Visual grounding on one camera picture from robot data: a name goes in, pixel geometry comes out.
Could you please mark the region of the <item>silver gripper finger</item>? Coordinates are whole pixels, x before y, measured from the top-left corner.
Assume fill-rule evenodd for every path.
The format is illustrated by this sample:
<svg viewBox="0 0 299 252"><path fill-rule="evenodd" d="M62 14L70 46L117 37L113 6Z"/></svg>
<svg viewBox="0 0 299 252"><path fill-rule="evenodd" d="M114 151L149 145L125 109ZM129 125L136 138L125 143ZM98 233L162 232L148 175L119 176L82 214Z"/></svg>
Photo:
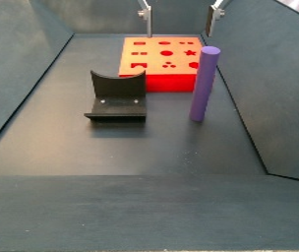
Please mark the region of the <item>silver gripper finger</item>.
<svg viewBox="0 0 299 252"><path fill-rule="evenodd" d="M146 36L152 36L152 8L146 3L146 0L137 0L140 10L137 16L145 21L146 24Z"/></svg>
<svg viewBox="0 0 299 252"><path fill-rule="evenodd" d="M205 35L212 36L216 21L224 16L224 1L214 0L214 3L208 6Z"/></svg>

